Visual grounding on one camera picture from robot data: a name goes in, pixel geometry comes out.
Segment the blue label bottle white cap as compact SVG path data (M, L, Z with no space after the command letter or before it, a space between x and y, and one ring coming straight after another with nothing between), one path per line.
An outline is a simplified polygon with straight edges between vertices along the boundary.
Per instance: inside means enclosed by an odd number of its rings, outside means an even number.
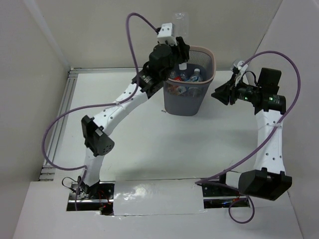
M189 87L186 86L174 86L172 94L176 96L187 97Z

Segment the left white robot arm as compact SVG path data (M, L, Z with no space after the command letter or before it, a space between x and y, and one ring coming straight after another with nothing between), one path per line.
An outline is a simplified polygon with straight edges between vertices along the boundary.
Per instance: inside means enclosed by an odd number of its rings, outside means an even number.
M190 46L180 36L173 45L167 42L156 45L149 55L149 61L115 100L113 106L106 107L91 118L84 116L81 119L86 146L86 169L78 177L78 183L81 194L86 198L92 199L98 194L104 156L110 153L115 145L110 139L115 127L163 87L177 64L189 60L189 50Z

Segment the clear unlabelled plastic bottle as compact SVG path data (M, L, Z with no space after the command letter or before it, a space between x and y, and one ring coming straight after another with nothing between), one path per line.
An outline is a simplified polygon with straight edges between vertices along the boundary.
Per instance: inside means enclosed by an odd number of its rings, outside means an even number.
M189 33L189 17L187 12L175 12L173 13L173 24L175 25L175 36L181 36L187 44ZM179 64L179 70L185 71L187 69L187 63Z

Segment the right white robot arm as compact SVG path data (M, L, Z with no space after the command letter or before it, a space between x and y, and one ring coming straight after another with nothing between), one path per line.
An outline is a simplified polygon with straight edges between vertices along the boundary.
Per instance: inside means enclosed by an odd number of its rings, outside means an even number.
M258 128L255 164L253 170L241 173L238 189L241 194L275 201L292 185L282 154L282 117L286 113L286 98L278 95L282 73L262 68L255 84L249 85L243 81L244 68L233 67L232 72L231 79L216 88L212 97L225 105L250 102Z

